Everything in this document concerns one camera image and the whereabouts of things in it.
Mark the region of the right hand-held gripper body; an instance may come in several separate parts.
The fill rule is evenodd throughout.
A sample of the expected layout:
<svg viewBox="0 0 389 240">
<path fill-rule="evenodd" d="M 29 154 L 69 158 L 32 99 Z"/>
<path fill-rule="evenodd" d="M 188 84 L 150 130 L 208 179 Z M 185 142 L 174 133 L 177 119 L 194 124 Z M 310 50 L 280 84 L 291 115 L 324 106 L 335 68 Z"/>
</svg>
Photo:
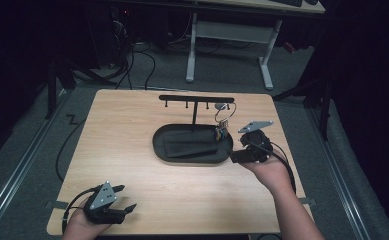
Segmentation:
<svg viewBox="0 0 389 240">
<path fill-rule="evenodd" d="M 246 126 L 238 130 L 242 133 L 241 137 L 245 137 L 248 140 L 248 145 L 243 150 L 247 150 L 250 155 L 250 161 L 252 162 L 265 162 L 270 153 L 273 151 L 270 139 L 262 131 L 262 128 L 271 126 L 272 120 L 267 121 L 250 121 Z"/>
</svg>

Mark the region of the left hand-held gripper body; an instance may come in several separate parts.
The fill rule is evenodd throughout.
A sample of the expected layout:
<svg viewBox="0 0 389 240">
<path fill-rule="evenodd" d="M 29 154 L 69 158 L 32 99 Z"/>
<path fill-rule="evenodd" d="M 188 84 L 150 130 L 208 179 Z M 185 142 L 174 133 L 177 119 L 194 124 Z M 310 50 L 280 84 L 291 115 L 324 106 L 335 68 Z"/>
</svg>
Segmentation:
<svg viewBox="0 0 389 240">
<path fill-rule="evenodd" d="M 84 214 L 94 224 L 121 224 L 125 219 L 122 210 L 110 208 L 116 200 L 116 193 L 113 193 L 110 182 L 106 181 L 88 198 L 83 207 Z"/>
</svg>

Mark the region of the bunch of keys with tags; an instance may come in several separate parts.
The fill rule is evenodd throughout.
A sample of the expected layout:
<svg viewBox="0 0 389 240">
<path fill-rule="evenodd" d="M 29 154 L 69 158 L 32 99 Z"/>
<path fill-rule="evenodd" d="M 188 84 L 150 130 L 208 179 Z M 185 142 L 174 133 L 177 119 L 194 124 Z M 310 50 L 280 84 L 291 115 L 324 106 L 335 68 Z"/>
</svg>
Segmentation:
<svg viewBox="0 0 389 240">
<path fill-rule="evenodd" d="M 227 138 L 229 119 L 235 114 L 237 105 L 235 103 L 226 103 L 226 108 L 217 110 L 214 115 L 216 126 L 214 129 L 214 137 L 216 141 L 222 141 Z"/>
</svg>

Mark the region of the black key rack with tray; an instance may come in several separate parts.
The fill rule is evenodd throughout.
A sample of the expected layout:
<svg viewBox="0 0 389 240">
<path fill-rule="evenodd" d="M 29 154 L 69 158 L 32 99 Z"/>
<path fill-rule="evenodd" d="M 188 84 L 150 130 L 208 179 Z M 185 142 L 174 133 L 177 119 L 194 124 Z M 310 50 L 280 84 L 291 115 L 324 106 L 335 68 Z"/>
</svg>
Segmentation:
<svg viewBox="0 0 389 240">
<path fill-rule="evenodd" d="M 155 154 L 163 161 L 174 164 L 220 164 L 229 158 L 233 149 L 233 138 L 231 134 L 222 141 L 216 141 L 218 150 L 214 154 L 184 157 L 184 158 L 168 158 L 165 156 L 164 136 L 166 133 L 178 131 L 195 131 L 195 130 L 211 130 L 214 136 L 215 125 L 199 124 L 197 122 L 198 105 L 204 103 L 206 109 L 209 109 L 210 104 L 215 103 L 235 103 L 233 97 L 207 97 L 207 96 L 183 96 L 183 95 L 160 95 L 159 99 L 165 102 L 168 106 L 169 102 L 183 102 L 186 107 L 193 104 L 192 121 L 189 124 L 171 123 L 161 126 L 154 133 L 152 144 Z"/>
</svg>

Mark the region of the person's left hand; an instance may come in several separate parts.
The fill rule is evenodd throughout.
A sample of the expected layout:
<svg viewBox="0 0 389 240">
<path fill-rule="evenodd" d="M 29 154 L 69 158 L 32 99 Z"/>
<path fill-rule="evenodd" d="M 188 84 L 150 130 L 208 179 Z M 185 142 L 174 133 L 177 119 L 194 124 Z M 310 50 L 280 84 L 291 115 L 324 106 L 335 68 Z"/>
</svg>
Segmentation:
<svg viewBox="0 0 389 240">
<path fill-rule="evenodd" d="M 87 219 L 83 212 L 87 201 L 88 199 L 84 199 L 72 213 L 62 240 L 95 240 L 111 227 L 110 224 L 94 224 Z"/>
</svg>

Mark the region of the person's right hand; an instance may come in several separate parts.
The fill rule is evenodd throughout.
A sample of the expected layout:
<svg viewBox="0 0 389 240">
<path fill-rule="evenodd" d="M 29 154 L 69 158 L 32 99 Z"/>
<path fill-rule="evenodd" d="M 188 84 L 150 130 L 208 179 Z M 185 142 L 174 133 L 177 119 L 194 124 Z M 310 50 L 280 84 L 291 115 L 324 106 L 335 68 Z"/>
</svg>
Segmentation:
<svg viewBox="0 0 389 240">
<path fill-rule="evenodd" d="M 293 194 L 294 190 L 285 163 L 283 155 L 275 150 L 265 162 L 244 163 L 243 167 L 250 170 L 273 196 L 280 193 Z"/>
</svg>

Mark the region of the black metal stand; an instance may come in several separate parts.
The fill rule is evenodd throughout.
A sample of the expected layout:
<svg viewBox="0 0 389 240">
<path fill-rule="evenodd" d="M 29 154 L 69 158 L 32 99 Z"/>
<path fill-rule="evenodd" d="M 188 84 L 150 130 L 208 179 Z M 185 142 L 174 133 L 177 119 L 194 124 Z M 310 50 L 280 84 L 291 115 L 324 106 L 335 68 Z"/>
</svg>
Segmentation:
<svg viewBox="0 0 389 240">
<path fill-rule="evenodd" d="M 290 96 L 304 96 L 305 108 L 319 108 L 318 129 L 321 137 L 327 141 L 327 127 L 333 77 L 329 69 L 307 66 L 297 85 L 287 91 L 273 96 L 274 101 L 281 101 Z"/>
<path fill-rule="evenodd" d="M 73 76 L 74 70 L 100 84 L 113 85 L 113 82 L 106 77 L 102 77 L 92 70 L 78 65 L 74 61 L 62 56 L 52 57 L 47 65 L 47 119 L 51 119 L 57 109 L 57 82 L 60 82 L 65 90 L 74 90 L 76 88 L 76 80 Z"/>
</svg>

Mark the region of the desk with white legs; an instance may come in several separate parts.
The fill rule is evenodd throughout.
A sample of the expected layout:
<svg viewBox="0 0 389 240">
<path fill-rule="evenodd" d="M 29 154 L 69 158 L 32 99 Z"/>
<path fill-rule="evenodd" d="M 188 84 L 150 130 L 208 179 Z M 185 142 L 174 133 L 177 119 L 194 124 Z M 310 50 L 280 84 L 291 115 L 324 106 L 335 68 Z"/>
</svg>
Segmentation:
<svg viewBox="0 0 389 240">
<path fill-rule="evenodd" d="M 313 16 L 325 13 L 325 8 L 319 0 L 303 0 L 301 7 L 288 6 L 269 0 L 193 0 L 193 3 L 196 7 L 213 5 L 217 7 L 246 7 L 248 10 L 266 10 L 278 14 L 276 20 L 271 21 L 270 26 L 224 23 L 222 20 L 199 20 L 196 13 L 191 15 L 190 52 L 186 70 L 187 82 L 193 82 L 195 79 L 196 41 L 198 38 L 209 38 L 265 44 L 267 49 L 264 55 L 258 58 L 258 64 L 267 90 L 273 89 L 268 61 L 283 22 L 281 15 L 305 14 Z"/>
</svg>

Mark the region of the black keyboard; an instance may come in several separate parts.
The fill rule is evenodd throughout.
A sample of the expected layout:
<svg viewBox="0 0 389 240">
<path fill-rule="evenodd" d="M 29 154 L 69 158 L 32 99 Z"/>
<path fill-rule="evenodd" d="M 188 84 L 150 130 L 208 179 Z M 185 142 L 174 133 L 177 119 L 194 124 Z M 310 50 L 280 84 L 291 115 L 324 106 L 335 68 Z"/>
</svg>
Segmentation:
<svg viewBox="0 0 389 240">
<path fill-rule="evenodd" d="M 301 7 L 303 3 L 303 0 L 269 0 L 269 1 L 285 4 L 293 7 Z"/>
</svg>

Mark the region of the black computer tower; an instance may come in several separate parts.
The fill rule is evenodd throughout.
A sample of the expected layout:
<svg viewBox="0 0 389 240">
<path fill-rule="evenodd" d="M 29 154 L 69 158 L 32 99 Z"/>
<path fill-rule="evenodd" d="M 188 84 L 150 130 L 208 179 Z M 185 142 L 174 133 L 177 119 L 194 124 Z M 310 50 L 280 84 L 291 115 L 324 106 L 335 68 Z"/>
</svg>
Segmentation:
<svg viewBox="0 0 389 240">
<path fill-rule="evenodd" d="M 117 44 L 117 60 L 123 64 L 130 48 L 129 18 L 127 10 L 119 7 L 111 7 L 111 20 L 113 35 Z"/>
</svg>

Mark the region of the metal floor rail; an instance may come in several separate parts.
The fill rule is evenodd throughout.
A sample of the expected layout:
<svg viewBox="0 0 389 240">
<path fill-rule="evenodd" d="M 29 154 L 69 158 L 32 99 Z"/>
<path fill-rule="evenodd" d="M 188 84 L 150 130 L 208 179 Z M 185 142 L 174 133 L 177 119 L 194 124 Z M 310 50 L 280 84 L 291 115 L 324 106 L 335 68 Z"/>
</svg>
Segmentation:
<svg viewBox="0 0 389 240">
<path fill-rule="evenodd" d="M 60 90 L 57 107 L 48 115 L 37 113 L 40 109 L 47 109 L 48 97 L 42 93 L 38 97 L 39 103 L 35 103 L 16 124 L 0 149 L 0 220 L 31 168 L 58 112 L 71 94 L 72 90 Z"/>
<path fill-rule="evenodd" d="M 333 185 L 337 191 L 356 240 L 370 240 L 369 232 L 363 222 L 356 201 L 354 200 L 336 162 L 335 155 L 330 147 L 330 144 L 323 138 L 321 134 L 318 114 L 315 110 L 307 110 L 306 113 L 324 151 L 325 161 L 328 166 L 329 174 L 332 178 Z"/>
</svg>

